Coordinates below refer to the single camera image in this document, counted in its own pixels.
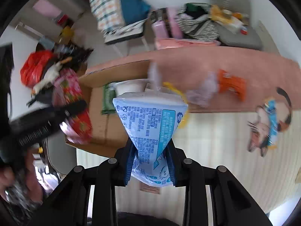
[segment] clear plastic bag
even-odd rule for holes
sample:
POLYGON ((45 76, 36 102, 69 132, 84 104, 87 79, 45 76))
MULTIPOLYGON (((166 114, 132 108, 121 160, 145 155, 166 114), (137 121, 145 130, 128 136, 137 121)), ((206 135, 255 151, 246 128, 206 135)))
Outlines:
POLYGON ((209 106, 210 99, 218 91, 219 91, 219 82, 217 79, 217 75, 214 72, 209 72, 208 77, 201 84, 199 89, 188 90, 186 92, 186 98, 188 102, 206 108, 209 106))

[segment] hand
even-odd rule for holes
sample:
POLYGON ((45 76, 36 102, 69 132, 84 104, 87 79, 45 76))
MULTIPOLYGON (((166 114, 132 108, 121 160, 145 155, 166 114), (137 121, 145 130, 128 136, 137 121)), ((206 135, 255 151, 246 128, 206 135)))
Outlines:
MULTIPOLYGON (((25 181, 28 188, 28 196, 33 202, 40 202, 43 199, 43 191, 36 177, 32 150, 27 152, 25 165, 28 169, 25 181)), ((0 195, 4 200, 6 200, 5 189, 6 187, 13 185, 14 180, 14 173, 10 167, 0 169, 0 195)))

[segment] blue printed packaging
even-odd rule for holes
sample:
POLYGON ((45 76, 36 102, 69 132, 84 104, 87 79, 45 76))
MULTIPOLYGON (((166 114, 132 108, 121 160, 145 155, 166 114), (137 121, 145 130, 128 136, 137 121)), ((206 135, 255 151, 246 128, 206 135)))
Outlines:
POLYGON ((138 150, 131 175, 150 186, 172 185, 162 152, 188 105, 180 95, 149 89, 124 93, 114 98, 113 104, 138 150))

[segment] screw head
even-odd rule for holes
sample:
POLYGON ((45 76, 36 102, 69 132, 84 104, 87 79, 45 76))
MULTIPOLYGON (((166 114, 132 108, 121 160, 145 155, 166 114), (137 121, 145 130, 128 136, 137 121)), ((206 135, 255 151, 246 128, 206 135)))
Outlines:
POLYGON ((225 172, 225 171, 227 170, 227 168, 224 167, 224 166, 219 166, 219 167, 218 167, 218 170, 219 170, 220 172, 225 172))
POLYGON ((184 163, 187 164, 187 165, 189 165, 189 164, 192 163, 192 159, 190 159, 190 158, 185 158, 185 159, 184 159, 184 163))
POLYGON ((73 168, 73 171, 75 171, 75 172, 81 172, 82 171, 82 167, 81 166, 76 166, 75 168, 73 168))
POLYGON ((115 164, 117 162, 117 159, 116 158, 110 158, 110 159, 108 159, 108 162, 110 164, 115 164))

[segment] clothing pile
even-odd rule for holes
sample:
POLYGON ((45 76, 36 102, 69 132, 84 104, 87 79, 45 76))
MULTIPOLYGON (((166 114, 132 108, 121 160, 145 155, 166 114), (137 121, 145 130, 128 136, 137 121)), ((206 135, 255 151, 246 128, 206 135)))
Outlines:
POLYGON ((214 41, 219 33, 209 12, 207 3, 186 3, 176 14, 175 21, 187 38, 214 41))

